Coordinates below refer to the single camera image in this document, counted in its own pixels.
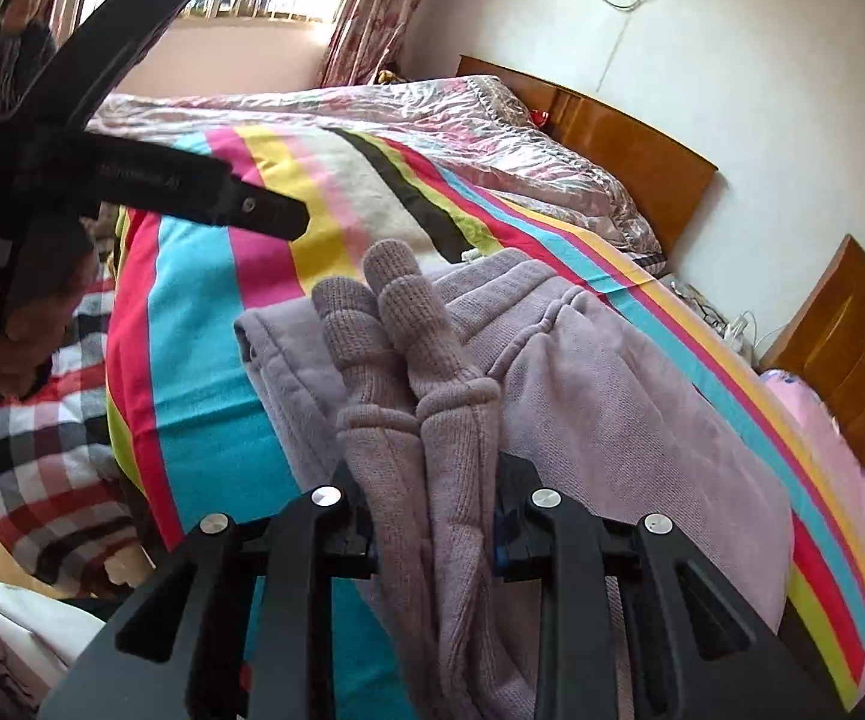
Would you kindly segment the person's left hand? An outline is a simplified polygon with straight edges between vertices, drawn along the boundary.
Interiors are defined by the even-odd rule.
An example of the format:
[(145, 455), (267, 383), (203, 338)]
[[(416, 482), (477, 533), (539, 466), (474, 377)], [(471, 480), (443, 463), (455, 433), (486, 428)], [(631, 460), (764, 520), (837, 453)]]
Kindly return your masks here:
[(19, 305), (0, 333), (0, 395), (20, 398), (32, 392), (37, 369), (50, 362), (66, 327), (97, 275), (97, 255), (89, 247), (50, 293)]

